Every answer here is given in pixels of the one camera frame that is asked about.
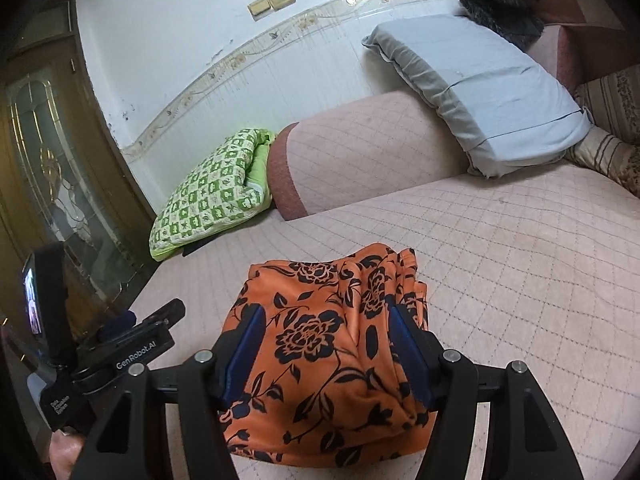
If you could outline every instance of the small screen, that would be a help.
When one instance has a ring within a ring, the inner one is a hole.
[[[29,326],[33,335],[42,335],[38,305],[36,304],[36,291],[33,283],[33,269],[29,269],[24,277],[24,294],[27,297],[27,313],[29,314]]]

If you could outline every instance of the sofa armrest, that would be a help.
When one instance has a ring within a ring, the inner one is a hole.
[[[284,129],[268,180],[285,220],[465,173],[468,159],[436,111],[406,89]]]
[[[584,83],[582,62],[572,32],[562,25],[548,25],[527,54],[555,77],[571,95]]]

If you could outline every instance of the wall socket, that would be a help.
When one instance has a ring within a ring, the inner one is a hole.
[[[249,12],[257,22],[275,11],[294,4],[296,0],[255,0],[248,5]]]

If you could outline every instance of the wooden door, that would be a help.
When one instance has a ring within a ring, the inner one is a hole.
[[[80,334],[128,308],[151,277],[154,216],[105,131],[75,31],[16,53],[0,81],[0,248],[10,254],[0,283],[12,298],[0,310],[24,321],[20,264],[64,240],[67,311]]]

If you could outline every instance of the decorative wall border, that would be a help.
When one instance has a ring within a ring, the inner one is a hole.
[[[334,27],[336,22],[343,23],[390,7],[423,1],[427,0],[332,0],[285,20],[207,69],[156,116],[136,142],[122,149],[122,155],[127,162],[140,158],[169,126],[209,93],[276,50],[324,28]]]

